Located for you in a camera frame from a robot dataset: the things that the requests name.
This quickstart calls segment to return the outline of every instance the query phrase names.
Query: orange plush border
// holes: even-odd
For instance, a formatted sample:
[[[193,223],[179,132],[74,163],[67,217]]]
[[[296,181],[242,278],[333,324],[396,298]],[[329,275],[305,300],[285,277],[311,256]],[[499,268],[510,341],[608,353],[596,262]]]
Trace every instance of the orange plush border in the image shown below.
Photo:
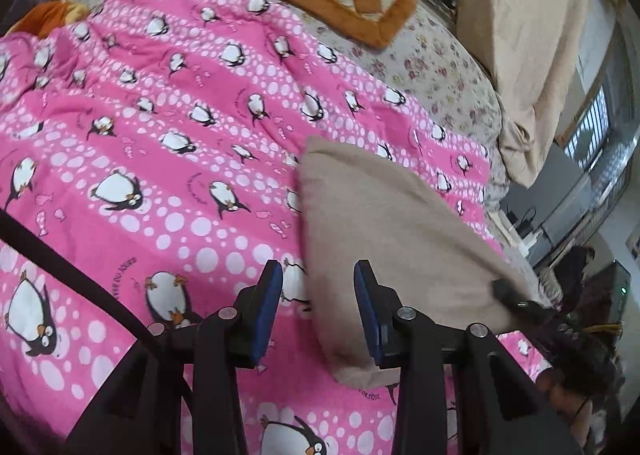
[[[417,3],[416,0],[396,0],[379,21],[373,22],[362,18],[336,0],[286,1],[313,13],[337,31],[377,49],[385,48],[391,43],[415,11]]]

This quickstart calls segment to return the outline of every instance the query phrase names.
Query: bed sheet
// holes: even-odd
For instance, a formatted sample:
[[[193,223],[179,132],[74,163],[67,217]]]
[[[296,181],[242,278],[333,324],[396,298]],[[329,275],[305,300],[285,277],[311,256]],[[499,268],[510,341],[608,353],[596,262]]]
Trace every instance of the bed sheet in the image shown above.
[[[0,82],[2,204],[145,324],[197,323],[283,263],[268,352],[239,371],[251,453],[287,445],[273,422],[308,424],[327,454],[390,452],[392,390],[335,383],[312,330],[296,156],[319,134],[400,162],[499,249],[481,145],[263,0],[107,0],[45,40],[1,40]],[[132,338],[7,245],[0,271],[2,392],[64,437]]]
[[[89,6],[102,2],[76,1]],[[316,38],[373,77],[415,95],[435,122],[484,145],[491,162],[484,204],[497,209],[509,188],[496,146],[502,124],[497,97],[490,81],[469,53],[423,5],[418,3],[415,13],[391,45],[380,52],[343,37],[295,6],[289,9],[302,18]]]

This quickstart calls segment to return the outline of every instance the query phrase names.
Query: pink fish print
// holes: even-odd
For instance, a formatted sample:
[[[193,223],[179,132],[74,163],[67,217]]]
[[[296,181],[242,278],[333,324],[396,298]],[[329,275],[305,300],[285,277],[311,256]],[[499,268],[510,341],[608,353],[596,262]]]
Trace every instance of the pink fish print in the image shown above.
[[[44,193],[41,193],[40,195],[36,196],[36,204],[38,206],[43,206],[44,204],[49,202],[51,199],[53,199],[53,194],[45,195]]]
[[[269,227],[271,229],[273,229],[273,231],[275,231],[278,235],[280,235],[283,239],[286,239],[287,236],[284,234],[284,231],[282,231],[282,228],[280,228],[280,226],[278,226],[277,224],[274,224],[273,222],[269,223]]]
[[[44,228],[44,223],[46,221],[46,216],[44,210],[39,211],[36,215],[36,224],[38,225],[38,229],[40,230],[38,233],[39,237],[43,237],[44,235],[48,235],[49,232]]]

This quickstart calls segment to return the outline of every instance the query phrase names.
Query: black strap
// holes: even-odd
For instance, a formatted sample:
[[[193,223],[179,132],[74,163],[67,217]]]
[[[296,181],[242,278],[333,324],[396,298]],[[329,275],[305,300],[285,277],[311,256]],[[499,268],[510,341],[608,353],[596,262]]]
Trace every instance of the black strap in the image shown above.
[[[136,340],[139,340],[159,363],[168,367],[173,365],[151,332],[129,309],[3,210],[0,210],[0,241],[5,242],[69,289],[105,311]],[[178,387],[180,394],[191,409],[191,388],[182,374],[178,373],[177,376],[180,379]]]

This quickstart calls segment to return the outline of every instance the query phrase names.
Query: beige cloth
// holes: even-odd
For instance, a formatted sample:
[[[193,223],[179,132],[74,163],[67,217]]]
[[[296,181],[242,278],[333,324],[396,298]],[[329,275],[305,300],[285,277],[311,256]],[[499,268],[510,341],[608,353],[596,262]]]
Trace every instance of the beige cloth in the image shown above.
[[[304,216],[306,291],[330,370],[355,388],[397,383],[367,352],[353,291],[353,266],[367,259],[381,285],[440,324],[479,321],[514,328],[490,282],[513,280],[508,266],[410,170],[357,146],[310,138],[298,167]]]
[[[457,38],[502,101],[498,146],[511,179],[536,180],[575,72],[590,0],[458,0]]]

